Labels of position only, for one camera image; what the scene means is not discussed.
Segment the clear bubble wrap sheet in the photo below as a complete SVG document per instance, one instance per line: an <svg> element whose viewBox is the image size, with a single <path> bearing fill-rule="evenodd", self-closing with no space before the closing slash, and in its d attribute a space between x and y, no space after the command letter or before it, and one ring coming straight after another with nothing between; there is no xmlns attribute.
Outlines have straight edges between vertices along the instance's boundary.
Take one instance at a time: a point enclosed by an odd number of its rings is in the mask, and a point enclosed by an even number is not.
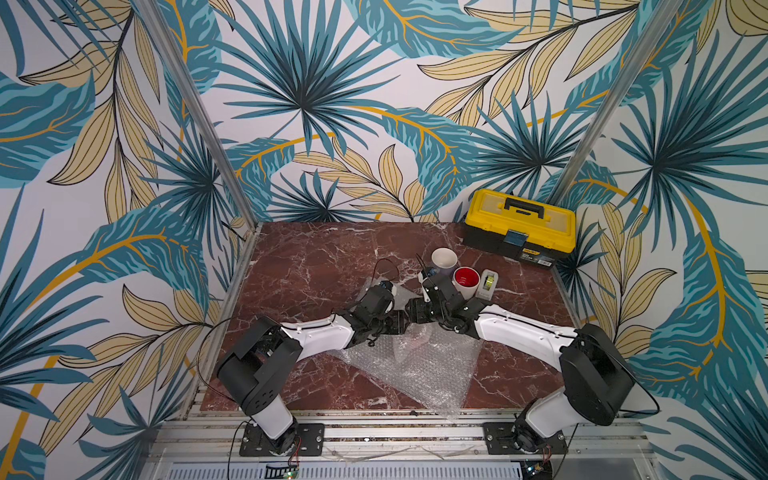
<svg viewBox="0 0 768 480"><path fill-rule="evenodd" d="M428 410L456 417L466 399L483 343L436 323L411 325L403 335L383 335L330 354Z"/></svg>

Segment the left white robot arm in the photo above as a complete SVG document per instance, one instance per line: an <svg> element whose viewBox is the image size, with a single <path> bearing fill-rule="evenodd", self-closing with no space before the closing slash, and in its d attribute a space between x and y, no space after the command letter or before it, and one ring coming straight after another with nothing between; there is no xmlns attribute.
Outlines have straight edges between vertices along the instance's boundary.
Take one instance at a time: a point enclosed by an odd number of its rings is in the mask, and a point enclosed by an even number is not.
<svg viewBox="0 0 768 480"><path fill-rule="evenodd" d="M395 308L396 293L397 287L384 280L320 320L278 323L259 317L218 361L215 376L272 448L282 453L296 437L297 422L281 398L294 365L327 351L375 344L382 335L405 333L407 318Z"/></svg>

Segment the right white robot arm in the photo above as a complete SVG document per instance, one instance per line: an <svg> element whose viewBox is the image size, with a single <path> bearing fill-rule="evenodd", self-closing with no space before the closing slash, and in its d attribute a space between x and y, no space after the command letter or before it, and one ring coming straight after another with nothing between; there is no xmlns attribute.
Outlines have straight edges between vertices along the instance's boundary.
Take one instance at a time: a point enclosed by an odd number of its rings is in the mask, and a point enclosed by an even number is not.
<svg viewBox="0 0 768 480"><path fill-rule="evenodd" d="M414 323L444 329L520 351L555 368L563 386L532 401L517 417L514 432L540 442L564 428L587 422L608 426L619 416L636 384L627 362L605 332L547 324L496 304L466 299L444 274L418 276L423 294L408 302Z"/></svg>

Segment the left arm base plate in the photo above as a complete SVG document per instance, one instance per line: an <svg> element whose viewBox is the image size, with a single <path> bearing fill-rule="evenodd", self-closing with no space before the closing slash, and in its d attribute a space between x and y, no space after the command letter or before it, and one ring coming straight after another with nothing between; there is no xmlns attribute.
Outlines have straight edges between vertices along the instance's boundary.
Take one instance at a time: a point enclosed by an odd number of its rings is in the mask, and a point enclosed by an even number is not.
<svg viewBox="0 0 768 480"><path fill-rule="evenodd" d="M322 423L295 422L276 439L271 439L263 429L248 424L239 447L241 457L319 457L323 452L325 425Z"/></svg>

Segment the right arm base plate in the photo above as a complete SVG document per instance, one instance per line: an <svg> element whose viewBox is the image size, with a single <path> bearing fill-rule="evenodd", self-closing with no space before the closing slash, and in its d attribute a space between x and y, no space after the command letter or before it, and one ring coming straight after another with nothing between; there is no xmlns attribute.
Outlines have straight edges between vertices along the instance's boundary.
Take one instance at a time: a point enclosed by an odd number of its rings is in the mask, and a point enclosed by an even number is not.
<svg viewBox="0 0 768 480"><path fill-rule="evenodd" d="M562 432L544 438L519 422L486 422L482 424L482 431L489 455L541 454L547 457L567 451Z"/></svg>

